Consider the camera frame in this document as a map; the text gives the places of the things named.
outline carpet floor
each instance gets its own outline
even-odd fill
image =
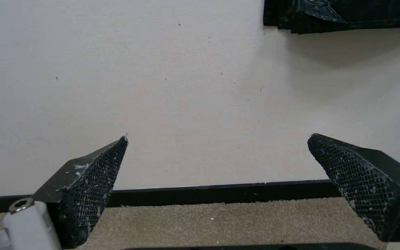
[[[386,249],[343,198],[324,198],[108,208],[78,250],[317,242]]]

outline white debris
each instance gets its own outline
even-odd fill
[[[89,164],[86,165],[75,165],[75,169],[87,169]]]

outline gray metal part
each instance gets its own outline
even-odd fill
[[[13,250],[10,244],[10,239],[4,230],[0,231],[0,250]]]

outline textured grip pad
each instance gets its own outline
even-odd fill
[[[110,198],[127,148],[125,137],[69,160],[35,194],[47,204],[63,248],[84,244]]]
[[[400,163],[320,134],[308,148],[359,217],[385,242],[400,242]]]

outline trash bag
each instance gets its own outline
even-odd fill
[[[263,23],[297,34],[400,27],[400,0],[265,0]]]

